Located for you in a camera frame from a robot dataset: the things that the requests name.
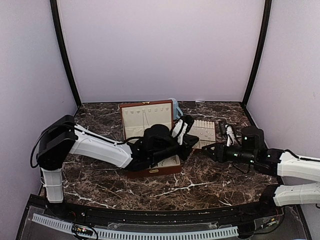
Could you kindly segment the red jewelry display tray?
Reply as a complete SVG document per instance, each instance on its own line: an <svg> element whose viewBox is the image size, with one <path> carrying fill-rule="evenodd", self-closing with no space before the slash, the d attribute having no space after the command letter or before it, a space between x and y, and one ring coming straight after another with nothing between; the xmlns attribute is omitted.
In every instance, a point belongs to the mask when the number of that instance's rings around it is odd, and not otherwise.
<svg viewBox="0 0 320 240"><path fill-rule="evenodd" d="M216 129L213 121L195 120L189 135L196 136L199 141L193 146L194 149L201 149L216 142Z"/></svg>

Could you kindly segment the red jewelry box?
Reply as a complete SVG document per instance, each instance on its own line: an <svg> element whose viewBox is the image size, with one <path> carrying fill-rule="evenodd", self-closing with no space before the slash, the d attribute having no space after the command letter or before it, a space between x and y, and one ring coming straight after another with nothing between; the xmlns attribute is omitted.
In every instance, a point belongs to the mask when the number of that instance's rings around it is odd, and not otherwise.
<svg viewBox="0 0 320 240"><path fill-rule="evenodd" d="M155 124L162 124L171 129L174 120L183 116L178 101L174 98L159 101L124 103L119 105L123 137L142 137L144 131ZM126 172L129 179L178 174L182 170L179 157L172 156L162 160L153 168L137 172Z"/></svg>

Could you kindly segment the thin chain hung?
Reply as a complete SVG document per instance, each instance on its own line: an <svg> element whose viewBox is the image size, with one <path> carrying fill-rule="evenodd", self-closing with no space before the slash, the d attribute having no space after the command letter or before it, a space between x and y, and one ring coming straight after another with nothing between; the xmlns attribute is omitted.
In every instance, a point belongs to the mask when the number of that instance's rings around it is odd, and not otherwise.
<svg viewBox="0 0 320 240"><path fill-rule="evenodd" d="M145 109L142 110L142 124L144 130L149 126L148 117Z"/></svg>

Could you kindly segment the light blue faceted mug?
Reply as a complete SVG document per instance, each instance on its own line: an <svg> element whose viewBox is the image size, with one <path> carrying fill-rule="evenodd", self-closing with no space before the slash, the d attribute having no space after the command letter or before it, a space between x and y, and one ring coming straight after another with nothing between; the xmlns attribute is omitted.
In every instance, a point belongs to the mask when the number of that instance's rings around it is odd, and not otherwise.
<svg viewBox="0 0 320 240"><path fill-rule="evenodd" d="M179 107L178 101L175 98L169 98L169 100L172 101L173 119L174 120L180 119L184 114Z"/></svg>

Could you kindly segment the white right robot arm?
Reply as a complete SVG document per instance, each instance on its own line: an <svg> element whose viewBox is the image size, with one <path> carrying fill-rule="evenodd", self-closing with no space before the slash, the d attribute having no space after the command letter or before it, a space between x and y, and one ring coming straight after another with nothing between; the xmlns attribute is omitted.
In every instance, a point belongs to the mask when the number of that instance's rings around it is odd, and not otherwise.
<svg viewBox="0 0 320 240"><path fill-rule="evenodd" d="M266 217L275 207L320 204L320 160L301 156L289 149L267 148L264 131L256 126L241 129L241 142L231 134L232 127L225 126L226 143L216 142L202 147L215 162L246 164L264 175L293 177L309 180L300 185L268 185L255 205L255 213Z"/></svg>

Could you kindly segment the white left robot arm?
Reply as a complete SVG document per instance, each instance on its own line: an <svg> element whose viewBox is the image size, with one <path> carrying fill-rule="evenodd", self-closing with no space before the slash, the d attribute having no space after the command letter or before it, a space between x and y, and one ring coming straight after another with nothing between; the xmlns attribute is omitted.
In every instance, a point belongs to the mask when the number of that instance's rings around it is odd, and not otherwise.
<svg viewBox="0 0 320 240"><path fill-rule="evenodd" d="M65 115L41 132L30 154L31 168L39 167L46 198L51 210L67 218L70 206L64 202L62 167L69 154L100 160L130 172L155 167L159 162L178 156L186 160L199 137L190 135L194 119L182 116L172 127L154 124L142 136L115 141L91 132Z"/></svg>

